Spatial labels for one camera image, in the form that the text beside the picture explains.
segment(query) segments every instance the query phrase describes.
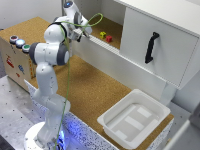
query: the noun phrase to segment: green cable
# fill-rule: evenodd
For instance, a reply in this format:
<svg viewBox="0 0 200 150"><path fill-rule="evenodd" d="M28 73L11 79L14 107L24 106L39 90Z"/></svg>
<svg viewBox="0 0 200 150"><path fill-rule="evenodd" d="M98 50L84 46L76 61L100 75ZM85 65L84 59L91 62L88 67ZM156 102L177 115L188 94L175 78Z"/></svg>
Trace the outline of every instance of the green cable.
<svg viewBox="0 0 200 150"><path fill-rule="evenodd" d="M94 23L94 24L88 26L89 22L90 22L92 19L94 19L95 17L99 16L99 15L101 16L101 19L100 19L98 22L96 22L96 23ZM73 23L65 22L65 21L63 21L63 23L68 23L68 24L72 24L72 25L75 25L75 26L83 27L83 30L82 30L82 33L81 33L81 35L82 35L83 32L85 31L85 28L87 28L87 27L92 27L92 26L97 25L98 23L100 23L100 22L102 21L102 19L103 19L103 15L100 14L100 13L98 13L98 14L94 15L94 16L87 22L87 24L86 24L85 26L78 25L78 24L73 24ZM61 26L60 26L60 29L61 29L61 31L62 31L62 34L64 35L64 39L65 39L65 40L64 40L64 44L65 44L66 47L69 49L69 43L67 42L65 33L64 33L63 28L62 28ZM67 98L68 98L68 95L69 95L69 80L70 80L70 57L69 57L69 60L68 60L67 95L66 95L66 99L65 99L65 106L64 106L64 108L63 108L63 113L62 113L61 122L60 122L60 125L59 125L59 130L58 130L58 134L57 134L57 139L56 139L56 141L55 141L54 150L56 149L56 146L57 146L57 141L58 141L58 138L59 138L60 128L61 128L61 125L62 125L62 122L63 122L64 112L65 112L65 108L66 108L66 104L67 104Z"/></svg>

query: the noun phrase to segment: white cabinet door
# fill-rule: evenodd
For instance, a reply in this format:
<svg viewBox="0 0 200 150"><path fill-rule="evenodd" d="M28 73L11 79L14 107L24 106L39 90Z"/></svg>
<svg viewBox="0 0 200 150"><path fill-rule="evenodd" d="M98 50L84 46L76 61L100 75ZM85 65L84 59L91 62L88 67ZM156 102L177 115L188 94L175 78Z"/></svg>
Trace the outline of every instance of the white cabinet door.
<svg viewBox="0 0 200 150"><path fill-rule="evenodd" d="M145 56L153 33L153 61L146 64ZM198 38L159 20L127 8L120 54L179 86Z"/></svg>

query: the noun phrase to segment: white bin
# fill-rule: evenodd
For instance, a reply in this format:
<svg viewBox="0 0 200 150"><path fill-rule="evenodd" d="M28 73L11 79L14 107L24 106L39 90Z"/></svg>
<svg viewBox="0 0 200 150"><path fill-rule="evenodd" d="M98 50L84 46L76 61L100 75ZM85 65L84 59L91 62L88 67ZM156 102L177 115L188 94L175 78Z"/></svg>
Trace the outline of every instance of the white bin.
<svg viewBox="0 0 200 150"><path fill-rule="evenodd" d="M98 118L105 133L126 149L136 149L169 115L170 109L133 90Z"/></svg>

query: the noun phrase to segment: black handle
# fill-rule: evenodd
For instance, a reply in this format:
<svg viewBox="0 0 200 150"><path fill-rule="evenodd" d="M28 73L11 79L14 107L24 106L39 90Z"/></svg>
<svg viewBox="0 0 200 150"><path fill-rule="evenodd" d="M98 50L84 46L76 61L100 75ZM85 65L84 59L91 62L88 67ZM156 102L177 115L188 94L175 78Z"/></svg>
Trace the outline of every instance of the black handle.
<svg viewBox="0 0 200 150"><path fill-rule="evenodd" d="M145 63L148 64L153 60L153 57L151 57L151 53L153 50L153 46L154 46L154 40L157 39L160 35L156 32L153 33L153 36L151 37L150 41L149 41L149 45L148 45L148 49L147 49L147 54L145 57Z"/></svg>

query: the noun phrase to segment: red block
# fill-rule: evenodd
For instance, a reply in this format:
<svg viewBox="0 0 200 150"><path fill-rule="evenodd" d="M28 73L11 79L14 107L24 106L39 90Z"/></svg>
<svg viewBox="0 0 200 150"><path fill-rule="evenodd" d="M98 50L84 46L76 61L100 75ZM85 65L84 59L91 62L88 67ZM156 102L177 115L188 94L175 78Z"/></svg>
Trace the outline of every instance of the red block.
<svg viewBox="0 0 200 150"><path fill-rule="evenodd" d="M112 42L112 36L110 36L110 35L106 36L106 41L108 43Z"/></svg>

